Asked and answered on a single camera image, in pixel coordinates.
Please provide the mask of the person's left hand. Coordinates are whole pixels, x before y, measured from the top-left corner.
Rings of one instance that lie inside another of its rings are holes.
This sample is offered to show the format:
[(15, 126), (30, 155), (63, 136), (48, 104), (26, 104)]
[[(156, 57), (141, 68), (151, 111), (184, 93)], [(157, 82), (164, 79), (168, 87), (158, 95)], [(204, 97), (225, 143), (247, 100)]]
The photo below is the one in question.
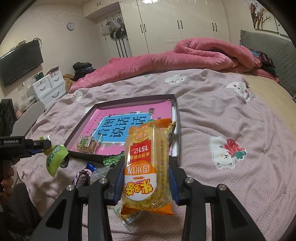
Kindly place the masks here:
[(1, 205), (7, 205), (9, 203), (9, 200), (13, 192), (13, 176), (15, 174), (11, 166), (15, 165), (19, 161), (20, 158), (14, 158), (12, 160), (4, 161), (4, 178), (1, 181), (1, 187), (3, 188), (3, 192), (1, 192)]

